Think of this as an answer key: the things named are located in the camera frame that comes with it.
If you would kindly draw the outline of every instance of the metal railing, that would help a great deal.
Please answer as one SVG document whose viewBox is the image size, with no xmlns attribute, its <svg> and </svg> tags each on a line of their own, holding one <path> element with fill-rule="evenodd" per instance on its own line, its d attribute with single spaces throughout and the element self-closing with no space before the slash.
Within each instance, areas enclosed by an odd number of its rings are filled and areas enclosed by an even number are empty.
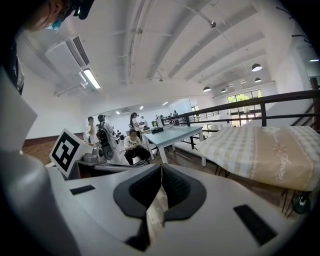
<svg viewBox="0 0 320 256">
<path fill-rule="evenodd" d="M 283 94 L 270 95 L 259 98 L 251 98 L 243 101 L 223 104 L 219 106 L 209 107 L 200 109 L 197 111 L 192 111 L 176 116 L 171 116 L 166 118 L 164 121 L 166 124 L 172 124 L 174 126 L 191 126 L 191 124 L 204 124 L 204 123 L 216 123 L 216 122 L 231 122 L 231 121 L 240 121 L 240 120 L 261 120 L 261 125 L 263 127 L 267 126 L 267 120 L 269 119 L 283 119 L 283 118 L 302 118 L 308 117 L 320 117 L 320 112 L 309 113 L 308 111 L 301 110 L 304 113 L 298 114 L 282 114 L 282 115 L 267 115 L 266 112 L 266 104 L 268 103 L 277 103 L 277 102 L 288 102 L 288 101 L 296 101 L 296 100 L 307 100 L 307 99 L 316 99 L 317 101 L 320 99 L 320 90 L 305 90 L 305 91 L 297 91 L 297 92 L 289 92 Z M 247 107 L 252 105 L 260 105 L 261 116 L 255 117 L 241 117 L 240 118 L 228 118 L 228 119 L 209 119 L 215 115 L 219 114 L 219 111 L 229 110 L 234 108 Z M 203 132 L 215 133 L 219 130 L 212 129 L 203 129 Z M 191 136 L 190 142 L 183 141 L 184 143 L 191 144 L 192 149 L 195 148 L 194 139 L 198 139 L 197 137 Z"/>
</svg>

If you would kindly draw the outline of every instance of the black slot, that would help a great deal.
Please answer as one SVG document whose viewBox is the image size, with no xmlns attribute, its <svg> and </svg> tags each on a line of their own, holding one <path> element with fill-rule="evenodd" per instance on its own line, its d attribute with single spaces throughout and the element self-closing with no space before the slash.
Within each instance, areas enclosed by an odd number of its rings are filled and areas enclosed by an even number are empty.
<svg viewBox="0 0 320 256">
<path fill-rule="evenodd" d="M 248 205 L 240 205 L 233 209 L 260 246 L 277 236 L 277 233 Z"/>
<path fill-rule="evenodd" d="M 70 189 L 70 192 L 72 195 L 77 195 L 77 194 L 81 194 L 84 192 L 88 192 L 90 190 L 95 190 L 96 188 L 92 185 L 87 185 L 87 186 L 81 186 L 81 187 L 77 187 L 77 188 L 72 188 Z"/>
</svg>

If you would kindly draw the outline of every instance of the black backpack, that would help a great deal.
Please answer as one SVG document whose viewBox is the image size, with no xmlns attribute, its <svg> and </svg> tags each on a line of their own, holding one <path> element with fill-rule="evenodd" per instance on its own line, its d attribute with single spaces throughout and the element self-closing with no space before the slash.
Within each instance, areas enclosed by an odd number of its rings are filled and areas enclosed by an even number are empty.
<svg viewBox="0 0 320 256">
<path fill-rule="evenodd" d="M 104 128 L 104 125 L 105 122 L 103 122 L 102 124 L 100 123 L 98 126 L 98 132 L 96 133 L 96 136 L 101 145 L 108 143 L 108 135 L 106 129 Z"/>
</svg>

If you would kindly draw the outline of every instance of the seated person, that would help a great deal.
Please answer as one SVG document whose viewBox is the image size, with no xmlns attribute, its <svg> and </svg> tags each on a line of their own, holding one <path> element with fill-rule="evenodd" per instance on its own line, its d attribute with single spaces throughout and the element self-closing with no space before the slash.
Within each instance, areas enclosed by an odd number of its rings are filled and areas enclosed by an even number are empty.
<svg viewBox="0 0 320 256">
<path fill-rule="evenodd" d="M 150 152 L 146 150 L 141 143 L 140 138 L 137 136 L 137 131 L 131 129 L 129 136 L 124 139 L 125 158 L 129 165 L 134 165 L 134 158 L 140 157 L 141 160 L 146 160 L 150 157 Z"/>
</svg>

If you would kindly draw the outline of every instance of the wooden floor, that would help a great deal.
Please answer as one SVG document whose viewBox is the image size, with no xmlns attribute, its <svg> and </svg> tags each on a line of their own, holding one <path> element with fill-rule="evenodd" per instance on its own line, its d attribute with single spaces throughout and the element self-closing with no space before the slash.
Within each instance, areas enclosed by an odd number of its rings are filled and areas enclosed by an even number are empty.
<svg viewBox="0 0 320 256">
<path fill-rule="evenodd" d="M 190 153 L 187 153 L 183 150 L 176 149 L 176 151 L 166 150 L 165 151 L 167 160 L 169 164 L 184 166 L 188 168 L 192 168 L 198 170 L 200 172 L 205 172 L 208 174 L 215 175 L 217 166 L 211 162 L 206 162 L 206 167 L 202 167 L 201 158 L 196 157 Z M 155 155 L 154 160 L 152 161 L 153 164 L 162 164 L 162 160 L 160 155 Z M 221 170 L 219 167 L 217 170 L 217 175 L 221 171 L 220 175 L 225 176 L 225 171 Z M 234 175 L 232 173 L 229 174 L 227 179 L 234 180 L 250 191 L 254 192 L 256 195 L 260 196 L 261 198 L 265 199 L 266 201 L 270 202 L 275 208 L 281 213 L 282 207 L 285 201 L 285 196 L 281 196 L 283 189 L 280 187 L 272 186 L 263 184 L 254 180 L 250 180 L 244 177 L 240 177 Z M 288 192 L 286 205 L 284 208 L 284 212 L 287 210 L 287 207 L 290 204 L 290 199 L 292 197 L 293 191 L 290 190 Z M 161 187 L 160 191 L 158 192 L 156 198 L 152 202 L 151 206 L 147 210 L 147 223 L 148 223 L 148 231 L 150 235 L 151 243 L 157 238 L 159 233 L 163 229 L 163 213 L 168 209 L 168 202 L 166 192 Z M 289 221 L 294 222 L 297 219 L 298 215 L 293 212 L 290 217 Z"/>
</svg>

